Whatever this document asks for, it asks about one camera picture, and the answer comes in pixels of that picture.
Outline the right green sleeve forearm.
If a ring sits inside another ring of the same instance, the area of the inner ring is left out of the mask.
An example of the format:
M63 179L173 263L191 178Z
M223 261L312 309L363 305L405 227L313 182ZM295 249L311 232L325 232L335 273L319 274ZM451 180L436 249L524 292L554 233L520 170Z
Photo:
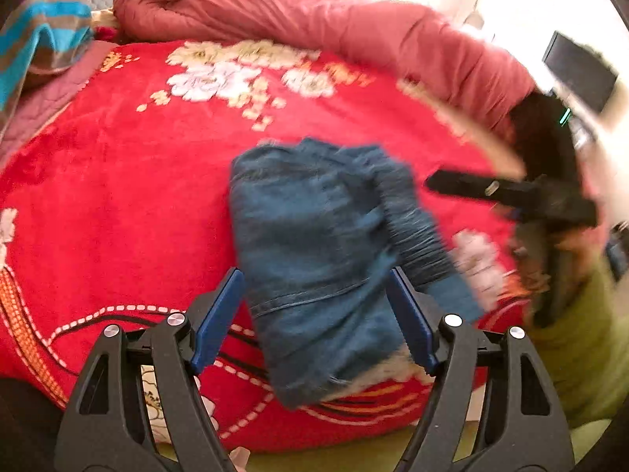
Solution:
M610 420L628 396L628 319L613 308L612 279L597 261L560 317L529 327L572 428Z

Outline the right hand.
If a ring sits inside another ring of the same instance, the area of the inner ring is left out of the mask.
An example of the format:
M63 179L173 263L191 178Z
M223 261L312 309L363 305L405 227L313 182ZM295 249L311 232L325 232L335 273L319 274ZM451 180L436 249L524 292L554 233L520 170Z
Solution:
M573 302L602 255L602 226L551 230L538 222L519 223L509 241L524 288L532 299L532 321L548 327Z

